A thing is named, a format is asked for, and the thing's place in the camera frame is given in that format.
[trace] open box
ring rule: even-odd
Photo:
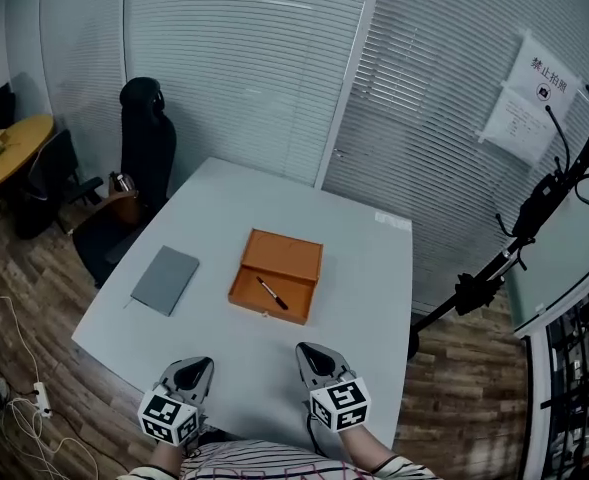
[[[247,309],[304,325],[321,275],[323,246],[253,229],[228,300]],[[282,309],[260,277],[288,306]]]

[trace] office chair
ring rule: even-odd
[[[174,126],[163,114],[165,102],[156,80],[133,78],[123,87],[120,102],[121,172],[133,180],[135,190],[112,194],[72,234],[98,287],[167,202],[176,149]]]
[[[103,184],[103,180],[96,177],[81,185],[77,167],[69,130],[56,134],[41,148],[18,190],[6,196],[19,238],[34,238],[53,221],[65,233],[58,215],[63,204],[85,197],[95,204],[100,202],[94,190]]]
[[[14,124],[16,95],[10,90],[10,84],[0,87],[0,130]]]

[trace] yellow table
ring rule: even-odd
[[[54,118],[37,115],[7,130],[5,151],[0,155],[0,184],[20,169],[54,133]]]

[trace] striped shirt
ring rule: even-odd
[[[424,466],[394,457],[372,473],[293,446],[266,441],[211,443],[183,461],[180,480],[439,480]],[[118,480],[176,480],[155,466],[142,466]]]

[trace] pen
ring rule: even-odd
[[[287,308],[287,304],[285,304],[285,302],[283,302],[283,299],[281,299],[278,295],[276,295],[274,293],[274,290],[272,290],[269,286],[267,286],[265,284],[265,281],[263,281],[260,277],[256,276],[256,279],[258,280],[259,283],[261,283],[261,285],[263,285],[263,288],[265,288],[267,290],[267,293],[269,293],[272,297],[274,297],[274,300],[276,301],[276,303],[281,306],[283,309],[288,309]]]

